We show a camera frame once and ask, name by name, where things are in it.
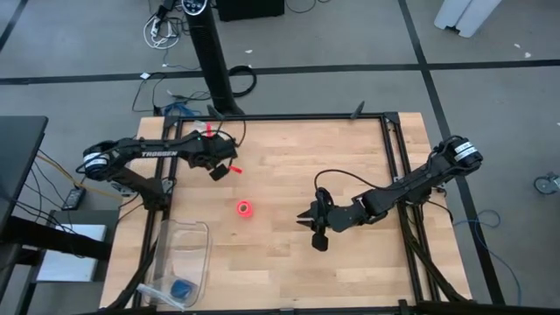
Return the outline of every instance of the red tape roll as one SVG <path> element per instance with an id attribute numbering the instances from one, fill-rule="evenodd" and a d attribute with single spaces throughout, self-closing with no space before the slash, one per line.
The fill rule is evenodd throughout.
<path id="1" fill-rule="evenodd" d="M 241 200 L 237 204 L 237 214 L 239 214 L 243 218 L 248 218 L 253 215 L 253 207 L 248 201 Z"/>

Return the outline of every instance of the wooden table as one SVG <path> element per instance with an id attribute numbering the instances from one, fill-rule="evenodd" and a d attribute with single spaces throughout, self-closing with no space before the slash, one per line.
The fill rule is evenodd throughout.
<path id="1" fill-rule="evenodd" d="M 400 117 L 415 169 L 431 151 L 424 122 L 418 113 Z M 162 128 L 163 118 L 144 118 L 138 136 L 160 138 Z M 186 123 L 183 134 L 190 128 Z M 241 122 L 226 122 L 223 128 L 234 137 L 242 134 Z M 396 140 L 393 145 L 398 152 Z M 171 218 L 204 221 L 213 242 L 204 297 L 194 310 L 387 306 L 402 298 L 414 304 L 396 210 L 372 226 L 328 231 L 330 246 L 323 253 L 312 248 L 312 232 L 296 223 L 297 214 L 313 201 L 313 177 L 321 170 L 340 168 L 381 186 L 391 182 L 379 120 L 248 121 L 238 153 L 234 165 L 243 174 L 231 172 L 218 182 L 206 170 L 178 163 Z M 155 159 L 138 159 L 131 169 L 151 177 L 155 164 Z M 368 189 L 338 173 L 322 175 L 319 184 L 339 205 Z M 239 200 L 251 201 L 252 218 L 237 215 Z M 432 200 L 445 205 L 440 194 Z M 101 306 L 110 304 L 135 272 L 146 216 L 138 209 L 119 224 Z M 427 204 L 424 216 L 434 263 L 470 297 L 448 214 Z M 427 297 L 424 269 L 418 265 Z"/>

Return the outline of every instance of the black stand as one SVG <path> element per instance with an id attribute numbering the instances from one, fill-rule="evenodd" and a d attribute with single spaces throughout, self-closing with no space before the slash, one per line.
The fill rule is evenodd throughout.
<path id="1" fill-rule="evenodd" d="M 186 20 L 216 110 L 222 114 L 243 115 L 243 111 L 235 103 L 229 83 L 228 69 L 221 50 L 212 8 L 207 5 L 199 15 L 187 14 Z"/>
<path id="2" fill-rule="evenodd" d="M 1 240 L 99 260 L 108 260 L 111 255 L 111 244 L 109 243 L 63 232 L 14 216 L 8 219 Z"/>

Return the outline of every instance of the plastic container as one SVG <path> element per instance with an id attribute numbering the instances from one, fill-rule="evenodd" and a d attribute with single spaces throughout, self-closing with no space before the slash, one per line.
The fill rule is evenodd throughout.
<path id="1" fill-rule="evenodd" d="M 147 277 L 150 280 L 137 288 L 144 301 L 181 311 L 193 306 L 204 292 L 210 243 L 208 226 L 203 222 L 163 221 Z"/>

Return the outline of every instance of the sticker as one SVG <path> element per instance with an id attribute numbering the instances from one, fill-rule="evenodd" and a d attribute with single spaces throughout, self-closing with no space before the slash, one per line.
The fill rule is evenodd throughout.
<path id="1" fill-rule="evenodd" d="M 457 148 L 455 148 L 455 153 L 460 153 L 462 150 L 468 149 L 472 146 L 473 145 L 469 141 L 467 141 L 467 142 L 461 144 L 460 146 L 458 146 Z"/>
<path id="2" fill-rule="evenodd" d="M 468 156 L 470 156 L 471 154 L 473 154 L 474 152 L 477 152 L 478 150 L 476 150 L 475 147 L 472 147 L 470 149 L 466 149 L 464 151 L 462 151 L 461 153 L 459 153 L 458 155 L 455 156 L 455 161 L 460 161 L 463 158 L 466 158 Z"/>
<path id="3" fill-rule="evenodd" d="M 84 162 L 86 163 L 86 168 L 93 165 L 106 165 L 107 164 L 107 154 L 101 155 L 101 153 L 89 153 L 84 157 Z"/>

